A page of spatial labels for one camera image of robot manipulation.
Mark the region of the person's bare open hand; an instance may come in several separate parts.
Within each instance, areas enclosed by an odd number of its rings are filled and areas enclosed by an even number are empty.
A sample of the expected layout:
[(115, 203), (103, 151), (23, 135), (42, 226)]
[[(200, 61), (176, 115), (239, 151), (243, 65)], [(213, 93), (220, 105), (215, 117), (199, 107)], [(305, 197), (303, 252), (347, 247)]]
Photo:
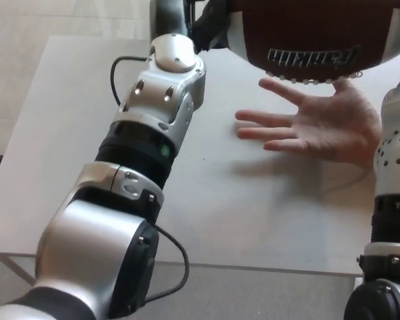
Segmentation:
[(259, 86), (297, 107), (294, 115), (239, 110), (237, 137), (259, 141), (266, 151), (294, 153), (336, 163), (370, 168), (381, 140), (379, 113), (365, 94), (348, 80), (332, 84), (329, 97), (302, 93), (270, 78)]

